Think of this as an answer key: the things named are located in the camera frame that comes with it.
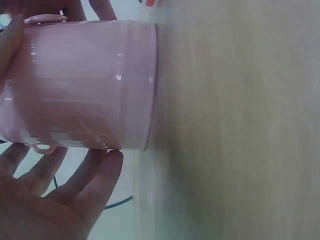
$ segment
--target hand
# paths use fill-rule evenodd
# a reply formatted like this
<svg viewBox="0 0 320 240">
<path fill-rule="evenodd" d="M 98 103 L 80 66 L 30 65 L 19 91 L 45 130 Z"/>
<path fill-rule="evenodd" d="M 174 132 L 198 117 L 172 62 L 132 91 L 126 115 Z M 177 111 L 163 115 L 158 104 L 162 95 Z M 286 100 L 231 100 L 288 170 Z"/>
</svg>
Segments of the hand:
<svg viewBox="0 0 320 240">
<path fill-rule="evenodd" d="M 24 32 L 21 16 L 0 34 L 0 76 L 19 48 Z M 103 211 L 119 179 L 123 155 L 89 150 L 67 181 L 45 197 L 67 149 L 57 147 L 27 173 L 13 178 L 29 148 L 14 143 L 0 155 L 0 239 L 84 240 Z"/>
<path fill-rule="evenodd" d="M 10 14 L 11 17 L 22 13 L 26 19 L 40 14 L 63 14 L 69 21 L 84 21 L 86 16 L 80 0 L 0 0 L 0 14 Z M 91 7 L 100 20 L 116 20 L 110 0 L 89 0 Z"/>
</svg>

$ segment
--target pink mug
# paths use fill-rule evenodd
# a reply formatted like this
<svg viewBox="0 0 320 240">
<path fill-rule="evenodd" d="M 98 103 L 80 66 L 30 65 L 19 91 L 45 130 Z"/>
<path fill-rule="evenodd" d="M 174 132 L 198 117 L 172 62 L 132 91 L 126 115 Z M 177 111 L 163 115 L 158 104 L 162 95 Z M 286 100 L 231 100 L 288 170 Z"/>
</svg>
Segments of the pink mug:
<svg viewBox="0 0 320 240">
<path fill-rule="evenodd" d="M 55 146 L 144 149 L 154 101 L 156 26 L 63 20 L 46 14 L 25 21 L 23 42 L 0 81 L 0 140 L 42 154 Z"/>
</svg>

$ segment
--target table surface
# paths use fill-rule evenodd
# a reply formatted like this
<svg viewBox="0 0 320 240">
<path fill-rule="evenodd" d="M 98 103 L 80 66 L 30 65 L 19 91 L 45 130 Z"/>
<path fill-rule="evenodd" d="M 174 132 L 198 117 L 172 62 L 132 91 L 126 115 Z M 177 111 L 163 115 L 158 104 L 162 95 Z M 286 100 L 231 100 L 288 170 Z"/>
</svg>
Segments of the table surface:
<svg viewBox="0 0 320 240">
<path fill-rule="evenodd" d="M 320 3 L 161 0 L 137 239 L 320 239 Z"/>
</svg>

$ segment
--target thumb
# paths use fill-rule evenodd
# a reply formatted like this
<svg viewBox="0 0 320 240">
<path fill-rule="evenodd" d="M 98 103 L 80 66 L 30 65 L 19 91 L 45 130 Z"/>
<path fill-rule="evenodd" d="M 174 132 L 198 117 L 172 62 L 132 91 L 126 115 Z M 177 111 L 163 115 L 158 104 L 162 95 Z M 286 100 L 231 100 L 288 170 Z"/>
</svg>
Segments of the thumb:
<svg viewBox="0 0 320 240">
<path fill-rule="evenodd" d="M 17 53 L 24 35 L 24 20 L 16 16 L 0 33 L 0 77 L 4 74 L 10 61 Z"/>
</svg>

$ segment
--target finger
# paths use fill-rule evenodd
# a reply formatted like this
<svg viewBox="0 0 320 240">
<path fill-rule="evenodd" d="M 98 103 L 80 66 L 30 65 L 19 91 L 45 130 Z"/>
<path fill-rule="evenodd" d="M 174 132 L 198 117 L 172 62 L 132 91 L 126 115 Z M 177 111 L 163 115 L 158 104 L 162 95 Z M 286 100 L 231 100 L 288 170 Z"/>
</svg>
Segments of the finger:
<svg viewBox="0 0 320 240">
<path fill-rule="evenodd" d="M 106 206 L 119 179 L 123 154 L 110 151 L 98 173 L 69 204 L 69 207 L 82 218 L 89 229 L 93 227 Z"/>
<path fill-rule="evenodd" d="M 19 177 L 19 181 L 25 184 L 32 193 L 41 196 L 46 192 L 60 168 L 67 150 L 65 147 L 57 147 L 53 153 L 44 155 L 29 172 Z"/>
<path fill-rule="evenodd" d="M 8 27 L 0 33 L 0 77 L 17 53 L 23 34 L 24 21 L 21 15 L 15 17 Z"/>
<path fill-rule="evenodd" d="M 80 0 L 73 1 L 74 3 L 63 9 L 63 14 L 67 16 L 68 21 L 85 21 L 86 15 Z"/>
<path fill-rule="evenodd" d="M 89 0 L 90 5 L 100 20 L 117 20 L 110 0 Z"/>
<path fill-rule="evenodd" d="M 13 176 L 21 163 L 29 152 L 29 147 L 22 143 L 13 143 L 0 155 L 0 167 L 5 169 Z"/>
<path fill-rule="evenodd" d="M 69 204 L 96 175 L 106 155 L 107 150 L 89 150 L 72 177 L 65 184 L 50 192 L 46 198 L 61 204 Z"/>
</svg>

